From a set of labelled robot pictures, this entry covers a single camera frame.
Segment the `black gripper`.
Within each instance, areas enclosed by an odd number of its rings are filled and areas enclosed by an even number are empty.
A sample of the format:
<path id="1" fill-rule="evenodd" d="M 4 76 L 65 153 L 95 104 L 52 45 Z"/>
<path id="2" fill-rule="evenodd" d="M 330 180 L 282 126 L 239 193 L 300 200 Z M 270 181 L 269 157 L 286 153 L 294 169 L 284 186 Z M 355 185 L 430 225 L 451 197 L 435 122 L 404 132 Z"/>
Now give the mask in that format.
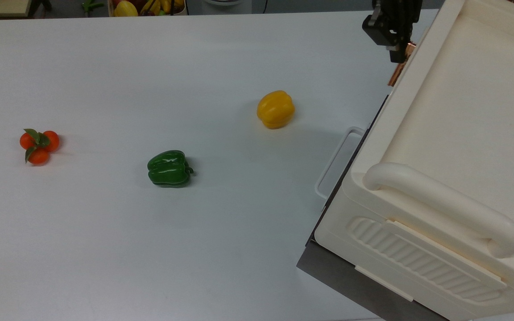
<path id="1" fill-rule="evenodd" d="M 377 45 L 388 47 L 392 63 L 404 63 L 412 45 L 413 24 L 419 21 L 422 0 L 373 0 L 373 13 L 365 18 L 363 31 Z"/>

